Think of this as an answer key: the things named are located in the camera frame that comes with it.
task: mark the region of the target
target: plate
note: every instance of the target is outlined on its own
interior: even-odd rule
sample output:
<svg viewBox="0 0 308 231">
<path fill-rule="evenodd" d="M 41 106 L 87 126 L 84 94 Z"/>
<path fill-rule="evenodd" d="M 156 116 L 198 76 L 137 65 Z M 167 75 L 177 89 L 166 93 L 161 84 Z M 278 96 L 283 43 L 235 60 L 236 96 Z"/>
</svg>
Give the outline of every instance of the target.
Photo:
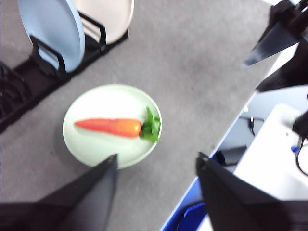
<svg viewBox="0 0 308 231">
<path fill-rule="evenodd" d="M 132 166 L 144 159 L 157 142 L 125 138 L 104 132 L 90 131 L 74 126 L 86 118 L 134 118 L 143 123 L 147 119 L 146 107 L 153 116 L 161 114 L 154 100 L 138 88 L 110 84 L 93 88 L 79 96 L 69 107 L 63 122 L 63 137 L 70 153 L 80 162 L 95 166 L 110 155 L 118 154 L 118 168 Z"/>
<path fill-rule="evenodd" d="M 19 0 L 19 11 L 28 36 L 33 35 L 59 52 L 65 70 L 71 72 L 80 64 L 85 51 L 85 35 L 78 11 L 71 0 Z M 56 69 L 55 55 L 39 48 L 40 56 Z"/>
<path fill-rule="evenodd" d="M 134 12 L 134 0 L 73 0 L 77 9 L 106 29 L 106 43 L 119 40 L 127 31 Z M 82 19 L 84 31 L 99 41 L 97 27 Z"/>
</svg>

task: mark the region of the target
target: orange carrot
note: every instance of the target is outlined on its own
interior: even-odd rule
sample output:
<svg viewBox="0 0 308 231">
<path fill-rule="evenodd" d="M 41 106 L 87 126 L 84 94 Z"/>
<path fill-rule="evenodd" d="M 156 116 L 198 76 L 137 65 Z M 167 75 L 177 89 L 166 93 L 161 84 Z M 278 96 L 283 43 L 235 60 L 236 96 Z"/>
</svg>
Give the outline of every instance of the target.
<svg viewBox="0 0 308 231">
<path fill-rule="evenodd" d="M 75 125 L 88 130 L 102 131 L 130 138 L 139 136 L 141 131 L 141 123 L 136 119 L 92 118 L 76 121 Z"/>
</svg>

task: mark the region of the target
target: carrot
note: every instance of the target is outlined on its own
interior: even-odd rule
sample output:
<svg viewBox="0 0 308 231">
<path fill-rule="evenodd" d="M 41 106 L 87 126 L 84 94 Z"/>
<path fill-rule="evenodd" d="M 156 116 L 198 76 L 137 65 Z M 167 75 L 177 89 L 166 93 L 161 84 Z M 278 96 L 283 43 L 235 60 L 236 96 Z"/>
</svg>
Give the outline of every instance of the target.
<svg viewBox="0 0 308 231">
<path fill-rule="evenodd" d="M 88 130 L 103 131 L 130 138 L 138 137 L 141 131 L 141 123 L 136 119 L 92 118 L 76 121 L 75 125 Z"/>
<path fill-rule="evenodd" d="M 153 117 L 149 107 L 146 108 L 146 112 L 148 119 L 143 125 L 137 119 L 89 118 L 76 121 L 75 126 L 130 138 L 140 136 L 142 139 L 156 142 L 159 140 L 161 122 L 158 117 Z"/>
</svg>

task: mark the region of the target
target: gray carpet surface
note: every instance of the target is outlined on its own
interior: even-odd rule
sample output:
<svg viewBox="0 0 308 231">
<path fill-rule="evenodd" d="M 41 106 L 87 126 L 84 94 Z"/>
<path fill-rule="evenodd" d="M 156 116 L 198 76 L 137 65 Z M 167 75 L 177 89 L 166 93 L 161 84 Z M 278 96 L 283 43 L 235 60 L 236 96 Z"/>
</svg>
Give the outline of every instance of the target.
<svg viewBox="0 0 308 231">
<path fill-rule="evenodd" d="M 17 1 L 1 0 L 1 60 L 31 52 Z M 87 169 L 67 150 L 62 122 L 82 93 L 129 84 L 158 104 L 163 130 L 154 151 L 119 171 L 108 231 L 156 231 L 242 109 L 273 58 L 244 68 L 269 5 L 260 0 L 135 1 L 130 38 L 49 95 L 1 134 L 1 200 L 33 201 Z"/>
</svg>

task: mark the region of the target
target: black dish rack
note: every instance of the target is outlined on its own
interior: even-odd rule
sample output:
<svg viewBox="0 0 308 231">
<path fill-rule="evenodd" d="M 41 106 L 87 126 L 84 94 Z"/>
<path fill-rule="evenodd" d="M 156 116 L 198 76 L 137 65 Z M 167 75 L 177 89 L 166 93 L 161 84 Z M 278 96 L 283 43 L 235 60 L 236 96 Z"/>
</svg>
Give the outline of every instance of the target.
<svg viewBox="0 0 308 231">
<path fill-rule="evenodd" d="M 51 92 L 128 38 L 127 30 L 118 41 L 107 45 L 105 27 L 81 12 L 79 15 L 99 28 L 101 38 L 97 42 L 85 34 L 84 57 L 75 71 L 67 73 L 62 55 L 33 35 L 30 35 L 33 50 L 28 60 L 14 69 L 0 61 L 0 133 Z M 58 69 L 39 56 L 39 47 L 47 49 L 57 57 Z"/>
</svg>

